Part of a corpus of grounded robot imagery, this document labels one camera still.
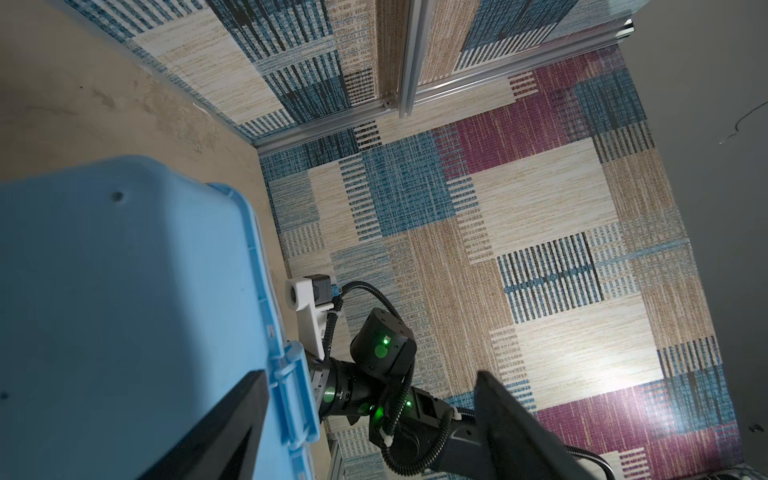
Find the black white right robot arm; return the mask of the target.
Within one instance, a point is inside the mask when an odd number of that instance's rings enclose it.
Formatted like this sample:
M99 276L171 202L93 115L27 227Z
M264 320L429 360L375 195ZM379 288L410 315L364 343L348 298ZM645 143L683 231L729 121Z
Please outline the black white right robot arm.
M351 358L331 350L345 297L354 290L374 296L350 344ZM426 472L469 479L589 479L588 461L603 476L615 472L600 455L562 443L544 429L489 372L480 371L474 406L449 404L413 383L417 343L389 299L373 285L337 286L327 275L288 283L288 301L299 318L320 420L368 420L368 439L393 473Z

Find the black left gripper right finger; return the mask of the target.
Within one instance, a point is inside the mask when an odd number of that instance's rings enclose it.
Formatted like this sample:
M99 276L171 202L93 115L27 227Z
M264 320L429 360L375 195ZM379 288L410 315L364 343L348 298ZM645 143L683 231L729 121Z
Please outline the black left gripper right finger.
M568 453L489 372L474 389L475 417L495 479L591 479Z

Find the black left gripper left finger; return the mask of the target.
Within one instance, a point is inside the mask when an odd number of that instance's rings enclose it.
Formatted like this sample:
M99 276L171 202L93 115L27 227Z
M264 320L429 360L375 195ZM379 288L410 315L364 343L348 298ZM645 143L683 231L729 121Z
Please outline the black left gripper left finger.
M251 479L269 406L267 375L248 372L143 479Z

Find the light blue plastic toolbox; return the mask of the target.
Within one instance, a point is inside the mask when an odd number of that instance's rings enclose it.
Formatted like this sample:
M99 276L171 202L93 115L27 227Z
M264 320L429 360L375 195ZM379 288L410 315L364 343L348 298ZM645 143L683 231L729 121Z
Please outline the light blue plastic toolbox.
M234 188L144 156L2 185L3 478L136 479L261 371L254 477L310 479L306 366Z

